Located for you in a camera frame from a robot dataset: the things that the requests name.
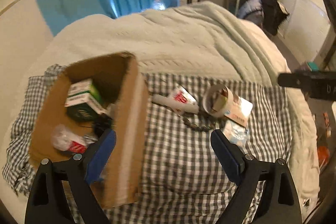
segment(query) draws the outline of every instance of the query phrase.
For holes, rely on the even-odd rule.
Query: bed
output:
[[[117,20],[92,15],[63,29],[28,69],[18,87],[11,119],[15,120],[20,112],[30,76],[43,75],[53,64],[68,65],[120,51],[133,52],[143,73],[164,72],[272,86],[277,83],[278,73],[289,71],[281,53],[259,27],[210,2],[161,12],[147,10]],[[287,95],[292,125],[289,167],[303,209],[304,202],[319,191],[316,128],[301,92],[287,89]],[[10,140],[11,127],[1,147],[1,166],[6,162]],[[0,197],[11,215],[19,224],[24,223],[27,198],[16,196],[2,177],[0,189]]]

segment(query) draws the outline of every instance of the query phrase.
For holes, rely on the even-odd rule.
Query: white bottle with red label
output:
[[[74,134],[66,126],[60,124],[56,126],[51,137],[52,145],[60,151],[71,153],[84,153],[87,148],[85,138]]]

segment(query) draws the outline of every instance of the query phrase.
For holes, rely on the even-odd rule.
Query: metal screw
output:
[[[245,158],[246,158],[247,160],[253,160],[253,159],[254,159],[254,156],[253,156],[252,154],[246,154],[246,155],[245,155]]]
[[[48,159],[43,159],[43,160],[41,160],[41,164],[43,164],[43,165],[46,165],[48,162],[49,162]]]
[[[278,159],[278,163],[280,165],[285,165],[286,164],[285,160],[283,160],[283,159]]]
[[[82,158],[82,154],[75,154],[74,156],[73,156],[73,159],[74,160],[80,160]]]

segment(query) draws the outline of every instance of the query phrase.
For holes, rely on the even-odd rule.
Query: plastic bottle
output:
[[[154,0],[152,3],[152,9],[154,10],[165,10],[166,6],[163,3],[163,0]]]
[[[85,152],[88,145],[84,137],[74,134],[69,128],[62,124],[56,126],[51,137],[51,143],[60,151],[81,154]]]

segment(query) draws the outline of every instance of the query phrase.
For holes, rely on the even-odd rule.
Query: white tube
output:
[[[198,114],[199,112],[198,105],[181,103],[179,101],[174,100],[173,98],[164,97],[159,94],[153,95],[152,102],[159,104],[159,105],[167,106],[173,109],[180,109],[181,111],[185,111],[185,112],[189,112],[193,114]]]

